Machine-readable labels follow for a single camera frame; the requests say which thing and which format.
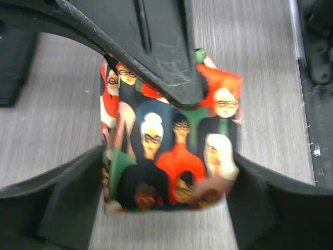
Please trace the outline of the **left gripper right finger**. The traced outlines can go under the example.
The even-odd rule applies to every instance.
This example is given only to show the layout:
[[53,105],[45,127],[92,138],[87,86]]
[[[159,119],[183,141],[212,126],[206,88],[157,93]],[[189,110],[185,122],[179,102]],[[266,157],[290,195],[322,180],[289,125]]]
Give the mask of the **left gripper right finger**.
[[257,165],[238,153],[227,197],[239,249],[332,249],[332,190]]

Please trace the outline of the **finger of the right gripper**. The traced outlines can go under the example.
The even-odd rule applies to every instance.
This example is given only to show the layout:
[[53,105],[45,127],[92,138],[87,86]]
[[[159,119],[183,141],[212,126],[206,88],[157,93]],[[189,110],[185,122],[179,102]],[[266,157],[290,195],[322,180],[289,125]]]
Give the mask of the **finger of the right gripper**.
[[176,106],[203,100],[191,1],[1,1],[1,19],[109,53]]

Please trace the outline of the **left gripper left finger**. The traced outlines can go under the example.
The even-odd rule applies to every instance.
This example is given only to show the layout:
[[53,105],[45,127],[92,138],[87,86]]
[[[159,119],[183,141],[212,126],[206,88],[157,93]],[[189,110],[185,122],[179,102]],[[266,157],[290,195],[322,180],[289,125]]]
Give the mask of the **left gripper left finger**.
[[1,249],[88,249],[101,193],[95,146],[32,179],[1,189]]

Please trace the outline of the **red floral patterned tie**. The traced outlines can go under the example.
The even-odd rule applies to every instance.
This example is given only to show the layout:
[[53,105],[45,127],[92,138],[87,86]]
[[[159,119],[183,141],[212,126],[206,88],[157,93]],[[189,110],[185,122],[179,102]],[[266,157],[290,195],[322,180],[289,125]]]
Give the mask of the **red floral patterned tie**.
[[104,210],[192,210],[216,204],[238,176],[242,78],[195,50],[204,99],[182,110],[111,55],[101,65]]

